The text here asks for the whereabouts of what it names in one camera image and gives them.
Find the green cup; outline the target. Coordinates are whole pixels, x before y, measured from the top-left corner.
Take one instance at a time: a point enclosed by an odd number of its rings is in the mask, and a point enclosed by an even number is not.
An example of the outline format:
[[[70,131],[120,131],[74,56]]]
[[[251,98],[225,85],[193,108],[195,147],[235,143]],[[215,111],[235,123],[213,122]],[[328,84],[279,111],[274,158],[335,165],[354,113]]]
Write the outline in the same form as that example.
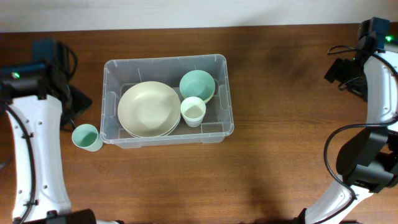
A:
[[[75,128],[72,142],[75,146],[90,152],[99,151],[103,146],[98,130],[91,124],[82,124]]]

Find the beige plate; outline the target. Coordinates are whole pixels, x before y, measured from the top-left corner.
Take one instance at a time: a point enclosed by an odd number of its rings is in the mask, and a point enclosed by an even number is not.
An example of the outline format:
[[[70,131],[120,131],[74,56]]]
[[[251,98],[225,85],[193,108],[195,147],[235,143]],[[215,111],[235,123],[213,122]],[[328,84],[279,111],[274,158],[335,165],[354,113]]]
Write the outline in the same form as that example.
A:
[[[180,120],[177,93],[161,82],[142,82],[130,87],[118,104],[118,118],[130,134],[142,138],[162,136]]]

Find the mint green bowl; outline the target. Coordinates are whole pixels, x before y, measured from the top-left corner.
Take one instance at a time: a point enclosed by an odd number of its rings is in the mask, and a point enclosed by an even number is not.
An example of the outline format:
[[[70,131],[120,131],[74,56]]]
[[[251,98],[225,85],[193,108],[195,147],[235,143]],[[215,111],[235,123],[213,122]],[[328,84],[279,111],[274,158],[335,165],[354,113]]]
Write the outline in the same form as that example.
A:
[[[184,98],[196,96],[204,100],[216,90],[216,83],[208,72],[192,70],[182,77],[179,88]]]

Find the cream cup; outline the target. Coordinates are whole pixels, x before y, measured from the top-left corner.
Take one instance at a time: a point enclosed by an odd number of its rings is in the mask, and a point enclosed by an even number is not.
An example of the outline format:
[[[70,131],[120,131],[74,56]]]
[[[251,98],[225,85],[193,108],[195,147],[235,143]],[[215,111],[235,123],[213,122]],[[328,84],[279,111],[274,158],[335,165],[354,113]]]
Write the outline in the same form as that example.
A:
[[[189,127],[195,128],[201,125],[206,113],[205,102],[196,96],[184,99],[180,106],[181,115]]]

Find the yellow bowl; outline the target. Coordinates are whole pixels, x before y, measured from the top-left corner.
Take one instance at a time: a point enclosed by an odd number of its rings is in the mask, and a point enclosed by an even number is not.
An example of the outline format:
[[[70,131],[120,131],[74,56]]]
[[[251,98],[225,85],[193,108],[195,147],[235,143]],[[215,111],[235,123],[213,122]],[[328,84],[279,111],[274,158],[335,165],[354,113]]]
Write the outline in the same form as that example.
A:
[[[214,96],[214,94],[215,94],[215,91],[212,91],[211,92],[211,94],[209,94],[209,96],[207,96],[203,101],[205,102],[205,104],[207,104],[211,99],[212,99],[212,97]]]

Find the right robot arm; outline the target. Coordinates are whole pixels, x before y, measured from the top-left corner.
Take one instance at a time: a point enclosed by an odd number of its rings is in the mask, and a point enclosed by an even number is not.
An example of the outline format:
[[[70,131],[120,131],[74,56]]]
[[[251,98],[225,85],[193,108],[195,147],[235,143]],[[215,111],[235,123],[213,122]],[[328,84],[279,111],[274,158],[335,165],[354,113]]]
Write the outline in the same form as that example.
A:
[[[336,59],[324,78],[364,100],[367,119],[329,135],[323,159],[333,182],[294,223],[342,223],[364,199],[397,185],[397,36],[390,24],[372,17],[360,23],[356,46],[328,50],[355,54]]]

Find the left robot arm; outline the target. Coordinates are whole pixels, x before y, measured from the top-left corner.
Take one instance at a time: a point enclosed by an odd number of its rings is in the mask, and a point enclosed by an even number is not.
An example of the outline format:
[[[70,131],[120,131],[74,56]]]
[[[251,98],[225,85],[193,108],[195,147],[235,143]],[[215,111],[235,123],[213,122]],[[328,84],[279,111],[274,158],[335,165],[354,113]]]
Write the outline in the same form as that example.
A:
[[[60,132],[92,100],[69,84],[78,58],[53,38],[32,44],[31,63],[1,69],[1,110],[14,140],[17,192],[13,223],[99,223],[87,208],[72,211],[63,178]]]

